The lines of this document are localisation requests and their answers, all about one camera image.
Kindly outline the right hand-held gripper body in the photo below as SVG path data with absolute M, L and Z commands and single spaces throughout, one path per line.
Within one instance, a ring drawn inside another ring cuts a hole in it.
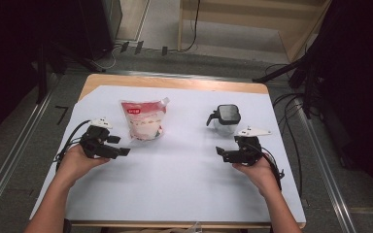
M 240 130 L 235 136 L 241 137 L 241 142 L 236 143 L 238 150 L 226 150 L 222 157 L 224 162 L 244 163 L 254 165 L 264 155 L 261 149 L 259 136 L 270 135 L 271 132 L 263 129 L 248 126 Z

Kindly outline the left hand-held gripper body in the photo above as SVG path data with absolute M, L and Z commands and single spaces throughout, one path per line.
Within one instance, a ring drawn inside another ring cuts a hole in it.
M 114 136 L 110 134 L 112 128 L 112 124 L 105 118 L 98 118 L 89 122 L 88 129 L 79 141 L 87 157 L 97 155 L 116 159 L 119 156 L 119 149 L 109 146 L 107 142 L 109 136 Z

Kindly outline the clear jar with black lid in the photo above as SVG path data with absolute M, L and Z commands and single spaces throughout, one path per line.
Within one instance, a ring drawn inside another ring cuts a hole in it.
M 241 115 L 239 109 L 234 104 L 218 105 L 209 115 L 206 125 L 213 123 L 215 130 L 221 135 L 231 135 L 235 132 Z

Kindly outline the person's right hand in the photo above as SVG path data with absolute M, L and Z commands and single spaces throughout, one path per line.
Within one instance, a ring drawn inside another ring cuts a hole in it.
M 281 194 L 271 166 L 265 158 L 261 158 L 252 166 L 233 163 L 232 167 L 244 173 L 265 199 L 274 199 Z

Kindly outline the person's left hand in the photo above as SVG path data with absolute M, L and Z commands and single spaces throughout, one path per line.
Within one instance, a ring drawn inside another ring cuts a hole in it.
M 65 153 L 53 181 L 63 188 L 70 188 L 91 169 L 109 161 L 109 158 L 87 157 L 80 145 L 73 146 Z

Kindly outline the black metal stand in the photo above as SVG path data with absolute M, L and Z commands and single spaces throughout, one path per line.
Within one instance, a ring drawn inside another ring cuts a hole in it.
M 47 64 L 49 64 L 53 71 L 58 74 L 63 74 L 66 71 L 66 63 L 62 56 L 66 55 L 86 67 L 90 72 L 100 73 L 93 64 L 77 53 L 53 41 L 43 41 L 37 50 L 37 86 L 38 98 L 36 103 L 41 104 L 44 98 L 48 95 L 48 79 L 47 79 Z
M 302 110 L 306 117 L 310 118 L 313 101 L 313 84 L 317 77 L 318 70 L 317 57 L 317 51 L 315 49 L 308 49 L 301 58 L 264 77 L 252 79 L 252 82 L 267 83 L 289 71 L 293 71 L 288 84 L 291 88 L 299 88 L 303 83 L 305 84 Z

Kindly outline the clear plastic piece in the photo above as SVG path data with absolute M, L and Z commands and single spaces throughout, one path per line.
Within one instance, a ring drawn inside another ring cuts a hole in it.
M 190 228 L 186 230 L 186 233 L 202 233 L 202 227 L 199 222 L 195 222 Z

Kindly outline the black cabinet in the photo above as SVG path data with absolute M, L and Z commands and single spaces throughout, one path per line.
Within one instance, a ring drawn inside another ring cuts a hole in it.
M 113 48 L 122 20 L 120 0 L 79 0 L 85 30 L 84 55 L 93 59 Z

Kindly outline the dark curtain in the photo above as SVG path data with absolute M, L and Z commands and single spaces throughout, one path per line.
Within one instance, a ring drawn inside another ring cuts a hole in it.
M 341 154 L 373 178 L 373 0 L 332 0 L 313 47 L 327 127 Z
M 0 125 L 37 88 L 37 50 L 73 0 L 0 0 Z

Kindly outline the metal floor rail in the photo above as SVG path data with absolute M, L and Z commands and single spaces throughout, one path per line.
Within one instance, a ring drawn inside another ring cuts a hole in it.
M 104 75 L 123 75 L 131 77 L 158 77 L 158 78 L 173 78 L 173 79 L 194 79 L 194 80 L 207 80 L 218 82 L 235 82 L 235 83 L 252 83 L 251 78 L 230 78 L 230 77 L 216 77 L 206 75 L 191 75 L 191 74 L 170 74 L 170 73 L 157 73 L 157 72 L 142 72 L 142 71 L 113 71 L 102 73 Z
M 20 133 L 17 136 L 11 150 L 6 156 L 3 165 L 0 168 L 0 196 L 2 195 L 5 186 L 8 183 L 12 173 L 17 167 L 17 164 L 27 146 L 33 132 L 35 131 L 39 121 L 41 120 L 50 100 L 52 92 L 49 92 L 43 100 L 36 104 L 27 122 L 23 125 Z
M 357 233 L 356 227 L 352 220 L 348 205 L 341 193 L 341 190 L 335 180 L 330 166 L 326 160 L 325 153 L 322 149 L 322 145 L 319 142 L 318 135 L 313 126 L 313 122 L 308 119 L 304 114 L 299 114 L 300 121 L 308 135 L 308 139 L 312 145 L 313 155 L 316 157 L 320 174 L 326 191 L 328 193 L 332 208 L 337 216 L 343 233 Z

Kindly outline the light wooden shelf frame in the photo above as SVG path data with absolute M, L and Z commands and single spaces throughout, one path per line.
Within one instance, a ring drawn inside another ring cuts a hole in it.
M 185 20 L 250 26 L 279 31 L 289 62 L 316 33 L 332 0 L 180 0 L 178 50 Z

